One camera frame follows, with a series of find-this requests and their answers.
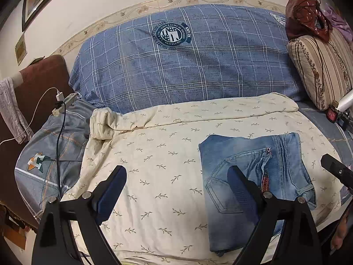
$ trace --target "beige patterned pillow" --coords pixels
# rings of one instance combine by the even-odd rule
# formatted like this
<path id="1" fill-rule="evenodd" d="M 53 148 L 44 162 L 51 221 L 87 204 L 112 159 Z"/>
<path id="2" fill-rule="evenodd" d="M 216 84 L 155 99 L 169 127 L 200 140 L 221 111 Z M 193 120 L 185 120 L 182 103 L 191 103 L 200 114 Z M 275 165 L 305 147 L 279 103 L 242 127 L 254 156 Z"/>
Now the beige patterned pillow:
<path id="1" fill-rule="evenodd" d="M 319 110 L 326 110 L 353 88 L 353 51 L 333 28 L 329 43 L 302 36 L 287 45 L 305 90 Z"/>

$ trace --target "gray blanket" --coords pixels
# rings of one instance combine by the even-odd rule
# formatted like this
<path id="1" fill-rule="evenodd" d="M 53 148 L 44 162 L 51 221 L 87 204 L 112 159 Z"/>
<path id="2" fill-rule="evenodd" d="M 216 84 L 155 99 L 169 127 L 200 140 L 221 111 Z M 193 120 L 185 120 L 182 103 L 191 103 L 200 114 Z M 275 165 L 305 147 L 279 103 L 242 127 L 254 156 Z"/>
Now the gray blanket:
<path id="1" fill-rule="evenodd" d="M 60 185 L 63 194 L 78 180 L 90 134 L 89 119 L 96 107 L 78 98 L 66 111 L 59 142 Z M 15 168 L 18 189 L 33 216 L 40 221 L 48 198 L 58 196 L 56 140 L 64 115 L 49 116 L 21 152 Z"/>
<path id="2" fill-rule="evenodd" d="M 351 169 L 353 166 L 353 139 L 349 131 L 343 131 L 337 123 L 333 124 L 329 122 L 326 114 L 318 110 L 311 101 L 298 102 L 297 104 L 299 111 L 310 119 L 333 145 L 341 158 L 341 162 Z M 340 195 L 341 204 L 345 203 L 351 197 L 345 186 L 342 187 Z"/>

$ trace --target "white charging cable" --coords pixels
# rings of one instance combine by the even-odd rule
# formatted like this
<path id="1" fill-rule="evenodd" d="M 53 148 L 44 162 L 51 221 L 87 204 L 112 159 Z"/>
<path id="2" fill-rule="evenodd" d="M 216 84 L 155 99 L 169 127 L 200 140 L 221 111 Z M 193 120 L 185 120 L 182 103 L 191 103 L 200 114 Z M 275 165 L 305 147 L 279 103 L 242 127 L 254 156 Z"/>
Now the white charging cable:
<path id="1" fill-rule="evenodd" d="M 37 103 L 37 106 L 36 106 L 36 109 L 34 110 L 32 120 L 31 120 L 31 122 L 29 123 L 29 125 L 27 126 L 27 128 L 24 130 L 24 132 L 21 133 L 19 136 L 16 136 L 16 137 L 14 137 L 14 138 L 10 138 L 9 140 L 3 140 L 2 142 L 0 142 L 0 146 L 1 146 L 4 142 L 6 142 L 6 141 L 10 141 L 10 140 L 15 140 L 15 139 L 17 139 L 18 137 L 20 137 L 21 135 L 23 135 L 23 134 L 27 131 L 27 129 L 28 129 L 28 128 L 31 126 L 31 124 L 32 124 L 32 121 L 33 121 L 33 119 L 34 119 L 34 115 L 36 114 L 37 108 L 38 108 L 39 103 L 41 102 L 43 96 L 44 96 L 49 90 L 52 90 L 52 89 L 56 89 L 58 95 L 61 94 L 61 92 L 60 92 L 56 87 L 50 87 L 49 89 L 47 89 L 47 90 L 45 91 L 45 93 L 42 95 L 42 97 L 39 99 L 39 101 L 38 101 L 38 103 Z"/>

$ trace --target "plastic wrap roll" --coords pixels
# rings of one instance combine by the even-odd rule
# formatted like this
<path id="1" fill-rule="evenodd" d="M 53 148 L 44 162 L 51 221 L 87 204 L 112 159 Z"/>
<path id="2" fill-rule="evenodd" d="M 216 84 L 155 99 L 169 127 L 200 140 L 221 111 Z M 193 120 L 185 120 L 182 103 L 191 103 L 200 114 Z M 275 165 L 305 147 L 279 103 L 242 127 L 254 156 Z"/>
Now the plastic wrap roll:
<path id="1" fill-rule="evenodd" d="M 348 94 L 346 94 L 339 102 L 337 110 L 340 112 L 345 111 L 350 106 L 353 105 L 353 90 L 351 90 Z"/>

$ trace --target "electrical outlet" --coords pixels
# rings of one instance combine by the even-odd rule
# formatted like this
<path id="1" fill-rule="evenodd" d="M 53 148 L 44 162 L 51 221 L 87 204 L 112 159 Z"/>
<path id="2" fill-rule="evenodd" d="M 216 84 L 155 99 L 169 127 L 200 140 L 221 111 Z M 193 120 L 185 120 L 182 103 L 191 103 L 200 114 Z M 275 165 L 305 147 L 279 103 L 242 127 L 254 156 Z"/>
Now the electrical outlet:
<path id="1" fill-rule="evenodd" d="M 76 97 L 78 96 L 78 93 L 73 93 L 69 94 L 66 99 L 65 99 L 65 104 L 66 104 L 66 109 L 73 104 L 73 102 L 76 100 Z M 64 112 L 64 105 L 62 105 L 58 109 L 53 109 L 53 116 L 58 117 L 60 113 Z"/>

